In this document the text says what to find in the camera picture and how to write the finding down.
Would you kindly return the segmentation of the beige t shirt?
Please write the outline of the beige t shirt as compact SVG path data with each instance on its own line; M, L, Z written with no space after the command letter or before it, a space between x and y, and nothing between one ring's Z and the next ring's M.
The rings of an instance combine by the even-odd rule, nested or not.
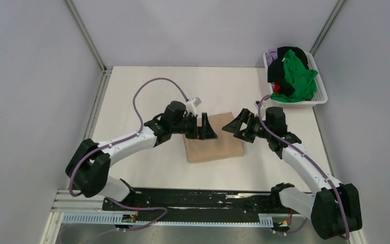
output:
M183 138L188 162L204 163L244 156L243 141L222 130L222 127L233 119L234 116L231 112L208 117L212 129L217 134L216 139L194 140Z

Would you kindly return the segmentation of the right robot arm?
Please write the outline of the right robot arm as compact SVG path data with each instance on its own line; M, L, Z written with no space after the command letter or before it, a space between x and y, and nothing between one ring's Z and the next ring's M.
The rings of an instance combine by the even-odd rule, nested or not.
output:
M300 176L311 195L292 184L278 184L271 189L270 207L276 212L286 208L309 219L318 236L329 239L347 236L363 226L359 192L353 184L343 184L325 173L309 156L301 140L288 131L281 107L269 107L266 118L244 108L222 130L234 137L253 143L255 138L266 139L271 151Z

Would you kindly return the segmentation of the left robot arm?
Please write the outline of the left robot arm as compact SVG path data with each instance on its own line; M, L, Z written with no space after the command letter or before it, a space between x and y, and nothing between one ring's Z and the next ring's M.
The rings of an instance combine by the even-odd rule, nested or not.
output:
M135 204L132 188L123 179L110 176L109 170L114 164L169 141L173 134L182 134L191 140L218 138L207 114L204 112L198 118L188 106L172 101L163 113L142 122L141 128L132 134L102 142L83 140L65 169L71 187L86 198L101 195L114 199L123 210L131 209Z

